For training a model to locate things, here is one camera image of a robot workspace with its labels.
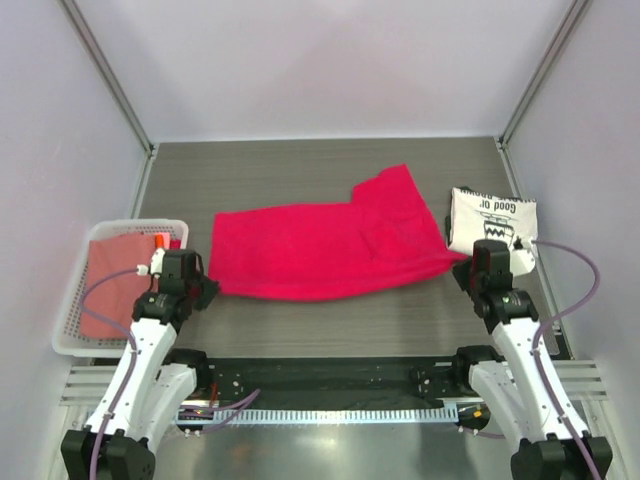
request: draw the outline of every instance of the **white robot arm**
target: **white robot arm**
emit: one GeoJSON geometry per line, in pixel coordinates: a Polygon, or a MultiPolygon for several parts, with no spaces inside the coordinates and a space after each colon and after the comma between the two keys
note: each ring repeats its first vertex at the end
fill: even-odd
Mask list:
{"type": "Polygon", "coordinates": [[[153,478],[155,453],[180,404],[211,384],[205,352],[172,349],[192,310],[206,308],[218,292],[218,284],[203,274],[201,257],[192,250],[158,249],[138,273],[152,275],[158,291],[145,292],[135,302],[136,351],[127,343],[84,430],[65,435],[61,451],[70,480],[89,478],[96,443],[100,480],[153,478]]]}
{"type": "Polygon", "coordinates": [[[516,272],[528,273],[532,261],[529,250],[509,252],[503,242],[480,240],[473,258],[454,267],[456,280],[504,355],[500,357],[490,346],[460,348],[454,357],[456,377],[482,397],[497,420],[513,454],[515,480],[591,478],[577,442],[587,446],[604,478],[611,448],[606,438],[591,437],[558,378],[544,339],[536,342],[540,324],[531,298],[512,286],[516,272]],[[558,403],[562,415],[555,407],[558,403]]]}

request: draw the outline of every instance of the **white wall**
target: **white wall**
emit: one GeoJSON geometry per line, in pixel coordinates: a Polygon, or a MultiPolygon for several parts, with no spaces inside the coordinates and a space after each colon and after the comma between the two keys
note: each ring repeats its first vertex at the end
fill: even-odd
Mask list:
{"type": "MultiPolygon", "coordinates": [[[[602,370],[627,447],[640,444],[638,24],[638,2],[593,2],[511,144],[524,192],[541,201],[541,237],[584,250],[602,270],[600,292],[565,325],[602,370]]],[[[588,269],[549,257],[567,306],[589,288],[588,269]]],[[[633,450],[625,460],[640,472],[633,450]]]]}
{"type": "Polygon", "coordinates": [[[0,476],[41,480],[70,268],[91,226],[128,215],[144,153],[55,1],[0,2],[0,98],[0,476]]]}
{"type": "Polygon", "coordinates": [[[154,141],[494,135],[570,0],[79,0],[154,141]]]}

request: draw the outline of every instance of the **red towel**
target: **red towel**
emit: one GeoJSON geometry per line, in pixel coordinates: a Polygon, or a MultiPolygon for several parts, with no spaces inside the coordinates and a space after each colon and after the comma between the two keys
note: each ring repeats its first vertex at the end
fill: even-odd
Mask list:
{"type": "Polygon", "coordinates": [[[227,295],[330,300],[426,280],[447,250],[406,165],[356,185],[350,203],[218,213],[209,276],[227,295]]]}

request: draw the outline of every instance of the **graphic print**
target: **graphic print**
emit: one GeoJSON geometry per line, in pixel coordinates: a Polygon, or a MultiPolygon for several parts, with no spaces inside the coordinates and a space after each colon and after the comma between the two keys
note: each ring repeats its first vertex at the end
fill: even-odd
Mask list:
{"type": "Polygon", "coordinates": [[[487,212],[479,213],[485,218],[484,238],[487,240],[501,240],[511,247],[516,231],[509,222],[513,222],[514,219],[508,215],[498,215],[487,212]]]}

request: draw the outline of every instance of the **white t-shirt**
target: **white t-shirt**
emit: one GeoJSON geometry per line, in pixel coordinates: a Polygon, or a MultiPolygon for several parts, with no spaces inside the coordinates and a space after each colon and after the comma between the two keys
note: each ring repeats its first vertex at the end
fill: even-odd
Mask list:
{"type": "Polygon", "coordinates": [[[505,242],[509,249],[517,239],[537,238],[536,201],[501,198],[454,188],[451,198],[449,248],[473,254],[476,240],[505,242]]]}

